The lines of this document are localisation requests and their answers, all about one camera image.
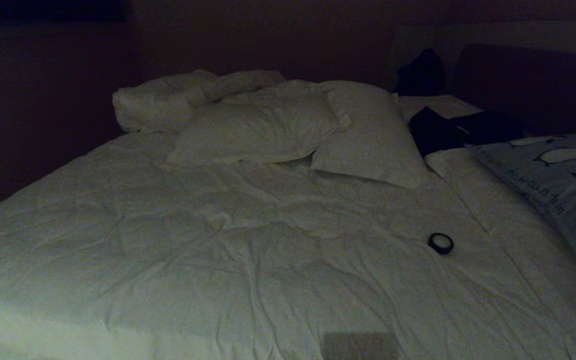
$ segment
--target white duvet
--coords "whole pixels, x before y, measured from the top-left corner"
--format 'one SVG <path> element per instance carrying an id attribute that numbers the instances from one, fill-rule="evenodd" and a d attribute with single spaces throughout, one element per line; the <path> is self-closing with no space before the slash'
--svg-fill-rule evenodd
<path id="1" fill-rule="evenodd" d="M 174 141 L 119 137 L 0 203 L 0 348 L 576 359 L 576 262 L 549 227 L 521 221 L 521 198 L 503 202 L 515 221 L 495 226 L 503 211 L 477 207 L 481 189 L 403 189 L 306 160 L 182 169 L 165 162 Z M 435 166 L 463 175 L 461 156 Z M 450 255 L 427 246 L 435 232 L 454 239 Z"/>

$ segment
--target tape roll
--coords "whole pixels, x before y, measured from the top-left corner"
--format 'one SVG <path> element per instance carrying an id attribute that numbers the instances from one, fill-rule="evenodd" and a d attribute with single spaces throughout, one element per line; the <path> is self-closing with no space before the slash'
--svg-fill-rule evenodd
<path id="1" fill-rule="evenodd" d="M 446 255 L 450 253 L 450 251 L 453 251 L 455 242 L 450 236 L 442 234 L 441 232 L 435 232 L 428 238 L 428 246 L 434 251 L 437 251 L 437 253 Z"/>

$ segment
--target black roll of tape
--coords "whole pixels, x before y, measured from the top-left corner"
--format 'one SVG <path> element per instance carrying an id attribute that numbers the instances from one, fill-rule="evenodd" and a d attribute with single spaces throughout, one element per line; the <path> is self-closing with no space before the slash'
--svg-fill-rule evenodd
<path id="1" fill-rule="evenodd" d="M 438 244 L 435 241 L 436 237 L 439 237 L 440 239 L 448 240 L 448 246 L 443 246 L 443 244 Z M 437 253 L 439 253 L 441 255 L 446 255 L 446 254 L 450 253 L 450 251 L 453 250 L 453 248 L 455 247 L 455 242 L 453 241 L 453 239 L 450 238 L 450 236 L 448 236 L 446 234 L 442 234 L 441 232 L 435 232 L 434 234 L 430 235 L 430 237 L 428 238 L 428 246 L 430 246 L 430 248 L 433 248 L 434 251 L 437 251 Z"/>

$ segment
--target headboard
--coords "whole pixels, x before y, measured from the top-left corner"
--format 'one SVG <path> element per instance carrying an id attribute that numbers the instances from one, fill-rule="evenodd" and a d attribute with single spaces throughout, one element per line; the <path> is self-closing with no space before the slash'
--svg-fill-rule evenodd
<path id="1" fill-rule="evenodd" d="M 576 54 L 468 44 L 452 93 L 524 122 L 535 135 L 576 133 Z"/>

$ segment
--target patterned pillow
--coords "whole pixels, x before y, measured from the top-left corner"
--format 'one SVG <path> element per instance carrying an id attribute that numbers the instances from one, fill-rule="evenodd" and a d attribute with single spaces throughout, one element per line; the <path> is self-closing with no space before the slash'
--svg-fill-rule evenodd
<path id="1" fill-rule="evenodd" d="M 576 253 L 576 134 L 528 137 L 469 150 L 524 194 Z"/>

